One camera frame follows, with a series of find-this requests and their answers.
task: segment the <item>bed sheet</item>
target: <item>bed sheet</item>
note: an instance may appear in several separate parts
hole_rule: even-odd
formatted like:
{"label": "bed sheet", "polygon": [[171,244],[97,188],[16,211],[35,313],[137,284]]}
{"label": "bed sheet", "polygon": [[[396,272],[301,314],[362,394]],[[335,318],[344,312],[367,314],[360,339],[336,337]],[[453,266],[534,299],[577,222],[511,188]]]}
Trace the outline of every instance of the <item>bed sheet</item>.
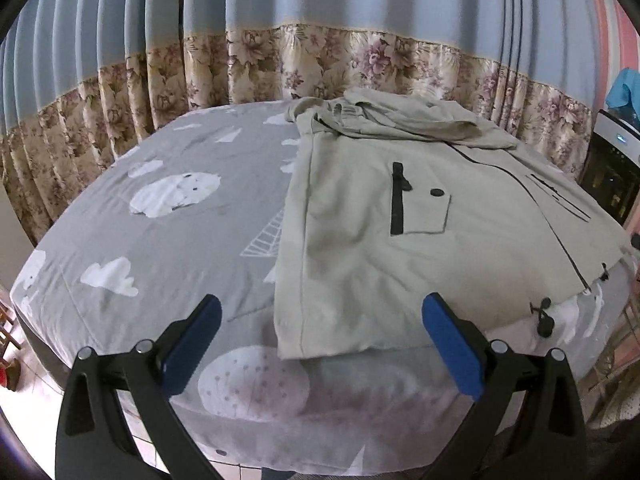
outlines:
{"label": "bed sheet", "polygon": [[[286,107],[196,110],[130,150],[47,233],[12,300],[71,365],[85,345],[113,353],[155,339],[215,294],[222,327],[172,399],[197,442],[229,461],[306,474],[426,465],[470,407],[435,348],[277,357],[274,264],[299,142]],[[559,346],[580,378],[626,303],[635,265],[625,258],[605,282],[552,306],[549,339],[536,335],[534,316],[488,336],[537,354]],[[517,399],[503,425],[516,408]]]}

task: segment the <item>floral curtain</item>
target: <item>floral curtain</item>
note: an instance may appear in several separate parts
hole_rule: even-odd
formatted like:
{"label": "floral curtain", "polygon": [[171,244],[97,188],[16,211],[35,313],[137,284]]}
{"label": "floral curtain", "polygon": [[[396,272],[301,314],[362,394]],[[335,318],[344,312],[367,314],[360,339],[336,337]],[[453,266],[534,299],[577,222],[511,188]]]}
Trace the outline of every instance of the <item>floral curtain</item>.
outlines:
{"label": "floral curtain", "polygon": [[387,32],[305,23],[197,34],[105,66],[2,136],[2,182],[34,243],[119,156],[188,110],[350,86],[435,91],[577,176],[592,111],[499,62]]}

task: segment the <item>blue cloth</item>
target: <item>blue cloth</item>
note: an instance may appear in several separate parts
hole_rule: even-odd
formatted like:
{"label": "blue cloth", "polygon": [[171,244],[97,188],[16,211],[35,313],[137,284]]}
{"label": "blue cloth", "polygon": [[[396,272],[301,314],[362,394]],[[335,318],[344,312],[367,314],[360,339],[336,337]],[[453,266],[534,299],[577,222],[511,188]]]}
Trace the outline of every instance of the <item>blue cloth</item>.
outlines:
{"label": "blue cloth", "polygon": [[640,114],[640,72],[623,68],[613,82],[605,102],[609,108],[631,104],[636,114]]}

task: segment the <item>tile floor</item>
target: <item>tile floor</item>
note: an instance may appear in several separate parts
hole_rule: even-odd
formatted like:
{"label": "tile floor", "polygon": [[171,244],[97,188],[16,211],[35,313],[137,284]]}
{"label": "tile floor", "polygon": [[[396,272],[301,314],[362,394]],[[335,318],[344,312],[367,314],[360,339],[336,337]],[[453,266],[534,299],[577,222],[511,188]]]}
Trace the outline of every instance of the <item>tile floor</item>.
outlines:
{"label": "tile floor", "polygon": [[[22,345],[22,349],[18,350],[10,345],[4,357],[8,361],[12,358],[19,359],[22,364],[22,373],[16,392],[0,388],[0,407],[24,447],[41,468],[55,479],[56,428],[62,403],[62,391],[38,361],[22,329],[15,326],[11,334]],[[148,464],[166,471],[142,421],[129,413],[125,413],[125,417],[141,457]],[[206,446],[201,446],[201,449],[207,458],[217,457],[215,450]],[[225,480],[260,480],[261,477],[261,471],[256,468],[215,460],[210,462]]]}

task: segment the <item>bed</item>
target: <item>bed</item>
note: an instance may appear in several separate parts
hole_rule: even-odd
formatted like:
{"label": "bed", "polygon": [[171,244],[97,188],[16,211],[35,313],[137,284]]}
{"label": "bed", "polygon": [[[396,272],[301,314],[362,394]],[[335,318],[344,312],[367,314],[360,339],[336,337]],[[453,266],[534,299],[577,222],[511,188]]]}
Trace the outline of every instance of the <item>bed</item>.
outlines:
{"label": "bed", "polygon": [[[126,152],[45,234],[12,290],[66,365],[83,346],[128,351],[183,319],[205,294],[223,323],[172,405],[191,436],[236,463],[306,474],[373,475],[427,465],[470,406],[437,350],[280,361],[274,264],[299,135],[287,102],[190,112]],[[559,346],[577,379],[624,308],[626,256],[591,292],[492,330],[516,351]],[[131,399],[123,405],[134,410]],[[503,427],[514,422],[514,398]]]}

